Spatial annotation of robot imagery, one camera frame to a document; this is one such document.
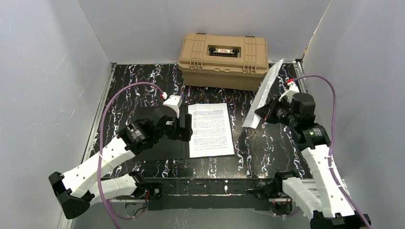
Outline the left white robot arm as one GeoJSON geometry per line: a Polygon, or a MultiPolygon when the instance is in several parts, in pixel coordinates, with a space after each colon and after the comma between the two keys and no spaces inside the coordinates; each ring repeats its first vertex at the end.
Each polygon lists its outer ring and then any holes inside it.
{"type": "Polygon", "coordinates": [[[102,177],[121,163],[153,148],[163,138],[189,142],[192,134],[192,115],[180,114],[178,108],[163,105],[154,109],[149,117],[137,119],[120,130],[82,164],[64,173],[53,172],[48,180],[65,217],[79,217],[103,199],[152,193],[157,184],[148,183],[139,172],[107,180],[102,177]]]}

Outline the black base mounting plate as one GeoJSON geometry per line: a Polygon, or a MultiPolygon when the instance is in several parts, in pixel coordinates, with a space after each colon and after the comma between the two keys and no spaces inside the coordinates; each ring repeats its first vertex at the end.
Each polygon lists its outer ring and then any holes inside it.
{"type": "Polygon", "coordinates": [[[147,178],[149,210],[249,208],[289,214],[297,209],[272,178],[147,178]]]}

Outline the white A4 file folder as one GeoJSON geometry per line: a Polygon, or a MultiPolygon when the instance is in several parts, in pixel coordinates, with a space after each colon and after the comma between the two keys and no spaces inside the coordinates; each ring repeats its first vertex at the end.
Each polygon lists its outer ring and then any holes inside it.
{"type": "MultiPolygon", "coordinates": [[[[188,114],[188,106],[189,105],[185,103],[181,105],[180,124],[182,126],[184,126],[184,115],[188,114]]],[[[183,142],[180,140],[173,141],[163,138],[160,142],[158,142],[155,146],[153,146],[153,148],[148,149],[135,157],[136,161],[172,160],[172,159],[193,159],[189,157],[189,142],[183,142]]]]}

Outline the tan plastic toolbox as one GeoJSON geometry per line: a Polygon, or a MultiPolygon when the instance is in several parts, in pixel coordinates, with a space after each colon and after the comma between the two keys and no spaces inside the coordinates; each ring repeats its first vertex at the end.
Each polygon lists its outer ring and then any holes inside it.
{"type": "Polygon", "coordinates": [[[178,59],[184,84],[256,91],[269,71],[265,38],[188,33],[178,59]]]}

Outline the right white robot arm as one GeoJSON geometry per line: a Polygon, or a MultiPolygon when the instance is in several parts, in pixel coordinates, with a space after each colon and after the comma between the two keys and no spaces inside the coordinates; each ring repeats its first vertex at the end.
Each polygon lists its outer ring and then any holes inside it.
{"type": "Polygon", "coordinates": [[[292,138],[306,160],[318,195],[304,185],[294,171],[277,172],[271,191],[291,198],[309,219],[312,229],[369,228],[371,220],[352,204],[338,174],[326,129],[315,122],[315,101],[310,94],[295,93],[288,100],[273,96],[255,114],[269,124],[290,128],[292,138]]]}

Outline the printed paper sheet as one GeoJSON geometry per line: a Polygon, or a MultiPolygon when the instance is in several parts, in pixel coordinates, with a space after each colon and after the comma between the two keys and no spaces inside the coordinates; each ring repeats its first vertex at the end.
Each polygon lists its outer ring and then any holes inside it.
{"type": "Polygon", "coordinates": [[[251,107],[247,113],[247,116],[243,122],[242,127],[248,127],[256,129],[258,124],[260,123],[260,116],[255,113],[258,108],[263,107],[266,104],[266,100],[268,98],[268,94],[270,89],[278,76],[278,72],[282,67],[284,59],[279,60],[276,62],[267,72],[265,77],[263,78],[259,89],[256,93],[256,96],[251,104],[251,107]]]}
{"type": "Polygon", "coordinates": [[[189,157],[234,156],[232,129],[227,104],[193,104],[188,106],[192,115],[189,157]]]}

